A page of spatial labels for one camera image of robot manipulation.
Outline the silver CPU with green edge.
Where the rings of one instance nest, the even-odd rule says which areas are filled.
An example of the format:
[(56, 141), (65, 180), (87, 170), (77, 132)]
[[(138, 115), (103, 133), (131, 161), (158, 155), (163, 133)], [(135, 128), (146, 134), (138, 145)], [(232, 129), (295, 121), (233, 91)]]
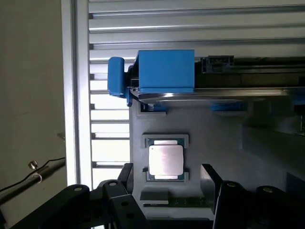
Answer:
[(147, 138), (148, 166), (143, 169), (146, 181), (184, 182), (188, 177), (184, 165), (186, 138)]

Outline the grey parts rack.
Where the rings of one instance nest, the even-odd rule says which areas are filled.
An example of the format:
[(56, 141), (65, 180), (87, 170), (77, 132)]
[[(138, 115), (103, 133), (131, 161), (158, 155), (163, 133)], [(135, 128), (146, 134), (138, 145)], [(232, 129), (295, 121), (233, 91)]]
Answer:
[[(254, 192), (273, 186), (305, 200), (305, 109), (255, 101), (242, 105), (169, 106), (165, 112), (129, 109), (133, 196), (149, 217), (210, 218), (211, 208), (172, 208), (168, 199), (204, 197), (201, 165), (222, 180)], [(184, 182), (148, 182), (147, 138), (186, 138)]]

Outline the aluminium table frame profile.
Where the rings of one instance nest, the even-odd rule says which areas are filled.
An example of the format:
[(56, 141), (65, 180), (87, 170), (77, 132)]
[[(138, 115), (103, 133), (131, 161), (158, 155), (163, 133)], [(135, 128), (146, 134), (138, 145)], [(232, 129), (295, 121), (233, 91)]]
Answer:
[(72, 0), (74, 154), (76, 183), (92, 188), (89, 0)]

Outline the green RAM stick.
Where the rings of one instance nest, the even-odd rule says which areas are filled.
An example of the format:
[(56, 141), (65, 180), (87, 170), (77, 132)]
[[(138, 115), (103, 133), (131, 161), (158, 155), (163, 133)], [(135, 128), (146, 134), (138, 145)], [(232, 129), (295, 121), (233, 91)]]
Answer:
[(208, 201), (205, 197), (171, 197), (168, 199), (168, 204), (166, 205), (172, 208), (211, 208), (213, 203)]

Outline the blue plastic clip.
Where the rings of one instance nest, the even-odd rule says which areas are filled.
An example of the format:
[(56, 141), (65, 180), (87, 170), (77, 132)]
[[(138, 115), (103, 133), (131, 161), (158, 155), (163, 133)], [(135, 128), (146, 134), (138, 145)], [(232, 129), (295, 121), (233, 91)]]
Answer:
[(124, 98), (124, 59), (111, 57), (108, 61), (108, 91), (111, 96)]

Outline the black graphics card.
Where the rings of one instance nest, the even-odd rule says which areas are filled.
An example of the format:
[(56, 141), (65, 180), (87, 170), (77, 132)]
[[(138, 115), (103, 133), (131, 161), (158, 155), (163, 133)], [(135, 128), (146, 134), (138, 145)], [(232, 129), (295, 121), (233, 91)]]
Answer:
[(203, 57), (195, 63), (194, 86), (196, 89), (302, 87), (305, 86), (305, 56)]

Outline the blue plastic holder block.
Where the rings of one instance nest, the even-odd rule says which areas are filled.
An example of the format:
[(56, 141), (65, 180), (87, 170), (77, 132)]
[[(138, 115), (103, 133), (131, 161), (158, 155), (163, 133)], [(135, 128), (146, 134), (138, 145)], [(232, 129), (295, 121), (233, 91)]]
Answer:
[(194, 50), (138, 51), (128, 74), (144, 94), (183, 94), (195, 89)]

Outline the silver disk drive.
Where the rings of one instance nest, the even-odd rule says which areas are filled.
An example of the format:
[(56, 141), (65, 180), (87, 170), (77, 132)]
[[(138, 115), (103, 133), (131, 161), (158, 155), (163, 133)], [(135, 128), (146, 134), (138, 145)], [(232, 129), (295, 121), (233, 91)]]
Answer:
[(305, 97), (305, 87), (200, 88), (192, 93), (136, 93), (145, 104), (206, 106), (266, 99), (293, 100)]

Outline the dark metal rod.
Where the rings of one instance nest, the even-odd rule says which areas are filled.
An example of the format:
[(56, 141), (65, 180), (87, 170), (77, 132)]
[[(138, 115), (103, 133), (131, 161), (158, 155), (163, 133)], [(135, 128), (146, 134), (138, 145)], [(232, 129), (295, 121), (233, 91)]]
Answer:
[(66, 166), (65, 158), (52, 159), (30, 172), (23, 180), (0, 190), (0, 206), (15, 198), (30, 187), (41, 183)]

